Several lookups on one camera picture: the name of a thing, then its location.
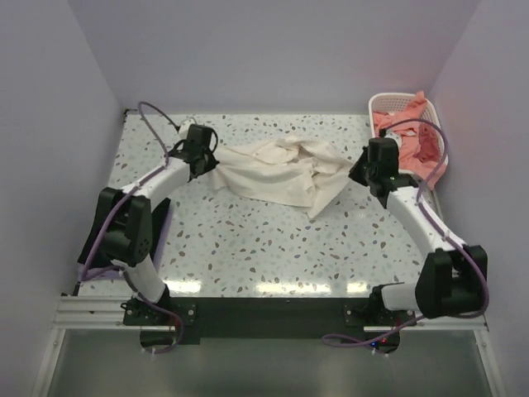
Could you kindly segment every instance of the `white enclosure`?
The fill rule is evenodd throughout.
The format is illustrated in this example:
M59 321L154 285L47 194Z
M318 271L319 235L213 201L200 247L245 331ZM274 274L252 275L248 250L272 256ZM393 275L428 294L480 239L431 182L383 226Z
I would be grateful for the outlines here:
M445 220L488 253L493 347L524 395L527 16L524 0L5 0L2 395L31 392L125 109L365 115L419 89L449 137Z

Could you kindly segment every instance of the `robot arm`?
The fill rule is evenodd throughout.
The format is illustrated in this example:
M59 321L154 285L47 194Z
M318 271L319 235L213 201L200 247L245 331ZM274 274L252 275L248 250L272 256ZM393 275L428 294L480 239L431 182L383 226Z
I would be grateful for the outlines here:
M371 309L419 310L427 318L479 310L484 286L453 244L463 247L485 279L487 254L481 246L468 246L452 233L427 204L417 203L417 182L398 173L396 142L389 138L369 140L350 178L369 186L372 195L406 228L425 259L416 284L374 287Z
M85 263L110 211L132 192L104 232L95 259L98 267L121 268L135 292L162 308L169 307L169 289L157 275L151 254L169 210L167 196L218 164L209 149L212 136L217 137L213 129L192 121L180 127L180 134L186 138L169 151L167 161L138 179L145 181L144 184L105 188L100 193L92 231L79 257L79 263Z

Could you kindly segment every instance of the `speckled tabletop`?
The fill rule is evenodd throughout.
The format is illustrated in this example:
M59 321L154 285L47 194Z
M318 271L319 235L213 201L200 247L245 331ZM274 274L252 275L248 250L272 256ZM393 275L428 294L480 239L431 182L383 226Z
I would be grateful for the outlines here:
M331 141L354 161L369 139L367 116L193 116L225 145L297 134ZM177 123L186 117L173 115ZM174 129L162 117L149 118L172 147ZM160 152L139 116L130 113L109 185L136 180L159 164ZM374 285L417 280L422 268L403 226L352 181L310 222L295 208L214 191L204 176L169 197L173 219L159 247L159 273L175 296L367 296ZM129 293L122 280L95 280L79 289L83 296Z

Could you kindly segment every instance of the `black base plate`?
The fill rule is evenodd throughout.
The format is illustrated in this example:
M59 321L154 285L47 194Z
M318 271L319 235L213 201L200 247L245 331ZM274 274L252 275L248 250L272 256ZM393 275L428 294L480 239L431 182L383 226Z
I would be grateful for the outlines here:
M313 339L343 333L366 340L364 327L393 327L407 312L368 316L368 298L171 298L172 310L186 329L183 344L211 338ZM125 313L124 325L164 326L167 317Z

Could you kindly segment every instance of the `plastic basket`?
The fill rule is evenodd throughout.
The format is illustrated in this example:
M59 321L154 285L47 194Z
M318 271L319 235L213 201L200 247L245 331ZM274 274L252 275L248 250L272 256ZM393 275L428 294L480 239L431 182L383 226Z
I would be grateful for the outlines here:
M374 123L373 123L373 112L401 112L415 97L413 93L377 93L369 100L369 123L371 125L371 136L376 137L374 134ZM427 100L427 107L422 112L421 118L426 119L429 122L434 122L437 126L441 126L439 119L437 118L436 109L433 107L430 101ZM441 154L445 150L445 144L443 143L442 137L437 133L437 144L441 150ZM445 165L448 165L448 156L445 159ZM409 170L399 170L402 174L410 174L420 179L418 175L415 175Z

